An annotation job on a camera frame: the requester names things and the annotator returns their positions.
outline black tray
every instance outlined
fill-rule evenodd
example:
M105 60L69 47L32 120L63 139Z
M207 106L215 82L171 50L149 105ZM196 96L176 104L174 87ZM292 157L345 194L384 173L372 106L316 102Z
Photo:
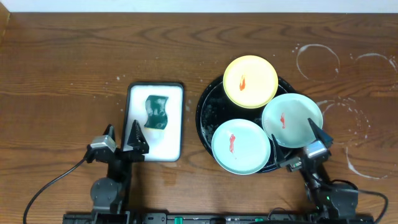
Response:
M275 96L284 93L297 93L293 87L288 84L283 78L278 77L278 90ZM226 121L231 119L246 119L256 123L262 128L261 115L265 106L256 109L245 109L234 104L226 95L223 86L223 76L216 78L206 90L202 93L196 112L196 125L200 141L205 149L213 156L211 150L211 139L216 129ZM274 143L270 140L271 149L274 148ZM289 156L294 149L281 147L285 157ZM270 172L276 170L277 166L274 164L274 151L271 154L267 164L258 173Z

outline red stain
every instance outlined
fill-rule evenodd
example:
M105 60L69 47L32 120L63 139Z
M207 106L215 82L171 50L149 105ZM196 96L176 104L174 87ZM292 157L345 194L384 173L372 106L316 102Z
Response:
M235 142L235 135L232 134L231 137L229 138L229 151L232 153L232 155L234 154L234 142Z
M239 84L239 89L242 91L246 87L245 75L242 75L241 83Z
M282 116L280 117L280 122L282 122L283 124L282 129L285 129L285 113L282 113Z

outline tray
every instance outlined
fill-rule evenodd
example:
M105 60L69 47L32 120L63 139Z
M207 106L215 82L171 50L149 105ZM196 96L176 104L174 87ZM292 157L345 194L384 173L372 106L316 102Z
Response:
M297 93L293 87L283 78L278 77L278 90L275 96L284 93ZM216 78L202 93L195 116L197 132L205 149L213 156L211 150L211 139L214 132L225 121L241 118L253 121L262 128L261 115L265 106L256 109L246 109L234 104L226 95L223 87L223 76ZM289 156L294 149L281 147L285 157ZM257 173L270 172L276 170L274 164L274 151L271 150L268 163Z

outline light blue plate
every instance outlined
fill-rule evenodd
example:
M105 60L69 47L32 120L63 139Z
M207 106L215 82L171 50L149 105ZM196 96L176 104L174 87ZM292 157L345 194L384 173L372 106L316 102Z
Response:
M245 119L232 119L220 125L211 140L211 148L222 168L240 175L262 169L271 154L264 130Z

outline green sponge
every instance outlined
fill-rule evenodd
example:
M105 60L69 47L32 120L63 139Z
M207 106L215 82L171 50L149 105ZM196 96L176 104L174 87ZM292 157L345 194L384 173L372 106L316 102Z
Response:
M148 114L148 120L145 128L154 128L164 130L167 125L167 114L165 110L167 96L149 95L145 102L145 110Z

